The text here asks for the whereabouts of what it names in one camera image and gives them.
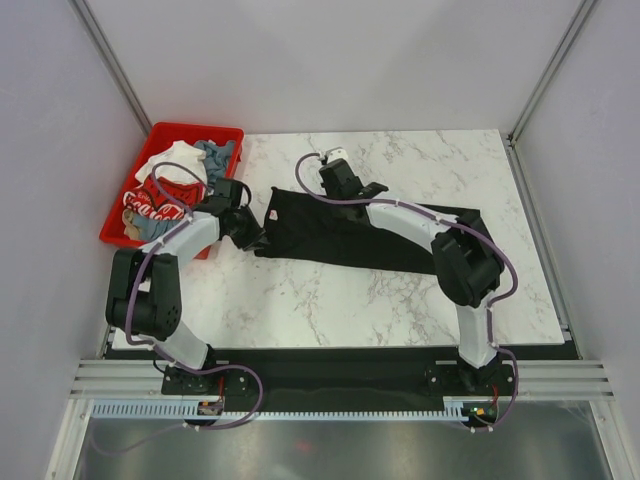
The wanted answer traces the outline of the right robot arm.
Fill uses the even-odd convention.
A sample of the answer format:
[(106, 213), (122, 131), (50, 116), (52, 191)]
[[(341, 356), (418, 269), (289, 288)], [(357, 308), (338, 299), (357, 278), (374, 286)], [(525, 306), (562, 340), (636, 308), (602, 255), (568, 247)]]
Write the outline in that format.
[(342, 157), (322, 156), (319, 174), (330, 200), (359, 201), (339, 206), (338, 213), (399, 236), (430, 256), (433, 275), (456, 309), (459, 384), (469, 393), (483, 392), (499, 369), (491, 300), (500, 286), (504, 261), (491, 248), (492, 238), (480, 214), (466, 210), (456, 216), (414, 203), (402, 207), (387, 194), (386, 186), (363, 185)]

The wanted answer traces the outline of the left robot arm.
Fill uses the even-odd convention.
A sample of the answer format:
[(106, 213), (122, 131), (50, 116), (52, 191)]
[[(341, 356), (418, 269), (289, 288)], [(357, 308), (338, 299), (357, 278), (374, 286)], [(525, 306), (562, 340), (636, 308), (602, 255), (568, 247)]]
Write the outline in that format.
[(182, 320), (180, 269), (225, 237), (242, 251), (264, 246), (266, 234), (250, 209), (251, 199), (243, 182), (220, 179), (166, 234), (137, 249), (121, 248), (113, 257), (107, 323), (121, 330), (129, 345), (185, 369), (185, 382), (198, 393), (215, 389), (220, 371), (207, 361), (211, 347)]

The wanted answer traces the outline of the black t-shirt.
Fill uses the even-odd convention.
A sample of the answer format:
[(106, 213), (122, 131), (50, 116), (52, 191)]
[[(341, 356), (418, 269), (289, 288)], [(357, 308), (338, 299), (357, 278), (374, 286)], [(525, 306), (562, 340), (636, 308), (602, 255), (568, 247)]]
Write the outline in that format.
[[(337, 266), (433, 275), (428, 254), (388, 231), (332, 215), (334, 205), (273, 187), (264, 218), (268, 245), (254, 255)], [(433, 207), (456, 216), (465, 209)]]

